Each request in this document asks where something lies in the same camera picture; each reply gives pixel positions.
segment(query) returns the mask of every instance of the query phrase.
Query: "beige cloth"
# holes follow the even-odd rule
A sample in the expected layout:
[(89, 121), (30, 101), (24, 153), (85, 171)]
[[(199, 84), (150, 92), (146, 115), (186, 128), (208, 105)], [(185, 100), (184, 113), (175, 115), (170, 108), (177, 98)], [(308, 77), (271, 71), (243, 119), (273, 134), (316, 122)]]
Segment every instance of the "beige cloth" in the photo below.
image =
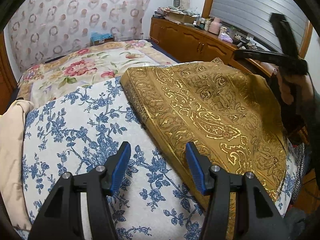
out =
[(21, 158), (26, 114), (33, 103), (17, 100), (0, 117), (0, 191), (14, 227), (30, 230), (21, 182)]

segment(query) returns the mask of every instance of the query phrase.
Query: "blue floral fabric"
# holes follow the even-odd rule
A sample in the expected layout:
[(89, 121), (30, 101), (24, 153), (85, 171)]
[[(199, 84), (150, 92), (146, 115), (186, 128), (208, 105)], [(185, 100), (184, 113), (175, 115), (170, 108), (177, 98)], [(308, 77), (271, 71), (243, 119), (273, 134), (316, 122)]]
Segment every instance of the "blue floral fabric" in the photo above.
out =
[[(143, 129), (119, 78), (78, 88), (27, 115), (22, 181), (31, 223), (64, 172), (89, 172), (123, 141), (131, 144), (131, 158), (119, 191), (108, 197), (119, 239), (198, 239), (204, 212)], [(281, 200), (276, 202), (282, 215), (295, 177), (290, 156), (287, 164)], [(82, 194), (84, 235), (91, 239), (84, 198)]]
[(14, 228), (14, 230), (16, 230), (16, 232), (18, 233), (18, 235), (23, 239), (23, 240), (27, 240), (28, 236), (29, 236), (29, 232), (22, 230), (22, 229), (18, 229), (18, 228)]

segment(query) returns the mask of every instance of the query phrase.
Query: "wooden cabinet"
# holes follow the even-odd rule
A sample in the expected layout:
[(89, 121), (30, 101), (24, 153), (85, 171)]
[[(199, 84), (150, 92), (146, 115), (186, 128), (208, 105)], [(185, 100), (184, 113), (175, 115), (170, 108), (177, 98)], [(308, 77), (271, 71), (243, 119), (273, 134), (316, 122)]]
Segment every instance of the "wooden cabinet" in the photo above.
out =
[(202, 47), (200, 49), (200, 60), (201, 61), (212, 61), (216, 57), (219, 57), (224, 64), (228, 65), (231, 59), (233, 51), (223, 46), (216, 39), (205, 37), (203, 40)]
[(180, 48), (181, 32), (179, 25), (171, 22), (162, 29), (159, 37), (159, 46), (165, 51), (170, 51), (170, 54), (178, 60), (182, 59), (182, 53)]
[(200, 48), (203, 42), (203, 36), (186, 28), (183, 28), (181, 32), (180, 47), (182, 50), (182, 59), (180, 61), (200, 61)]
[(162, 49), (181, 62), (212, 61), (219, 57), (224, 64), (231, 65), (247, 73), (271, 77), (273, 70), (263, 68), (253, 60), (235, 61), (235, 45), (221, 41), (218, 36), (183, 24), (165, 19), (152, 18), (150, 38)]

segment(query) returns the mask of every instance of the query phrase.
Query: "bottle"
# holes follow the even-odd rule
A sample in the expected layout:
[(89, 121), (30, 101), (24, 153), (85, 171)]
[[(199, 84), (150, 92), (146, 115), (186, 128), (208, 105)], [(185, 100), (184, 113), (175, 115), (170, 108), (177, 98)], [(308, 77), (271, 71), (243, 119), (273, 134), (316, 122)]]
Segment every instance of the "bottle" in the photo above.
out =
[(213, 22), (211, 22), (210, 27), (209, 27), (209, 32), (213, 33), (213, 34), (219, 34), (220, 32), (220, 27), (222, 26), (222, 24), (220, 23), (220, 19), (215, 17), (215, 19), (213, 20)]
[(205, 31), (208, 31), (209, 30), (209, 27), (210, 27), (210, 20), (213, 19), (213, 18), (209, 18), (209, 19), (205, 19), (205, 26), (204, 26), (204, 30)]
[(233, 39), (233, 38), (235, 37), (236, 31), (237, 31), (237, 29), (236, 29), (235, 27), (233, 27), (233, 26), (230, 27), (230, 30), (229, 30), (229, 36), (230, 36), (230, 38)]
[(202, 30), (204, 30), (204, 27), (205, 27), (205, 19), (202, 18), (202, 19), (201, 19), (201, 22), (200, 22), (200, 28), (201, 28)]

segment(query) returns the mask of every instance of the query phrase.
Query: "wooden bed frame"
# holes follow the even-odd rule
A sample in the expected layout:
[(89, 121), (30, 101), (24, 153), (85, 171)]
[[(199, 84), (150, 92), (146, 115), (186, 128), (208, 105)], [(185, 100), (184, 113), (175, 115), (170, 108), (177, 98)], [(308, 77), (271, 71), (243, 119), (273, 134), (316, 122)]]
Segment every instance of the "wooden bed frame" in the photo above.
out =
[(12, 92), (17, 88), (7, 50), (4, 43), (4, 33), (0, 34), (0, 114), (4, 114)]

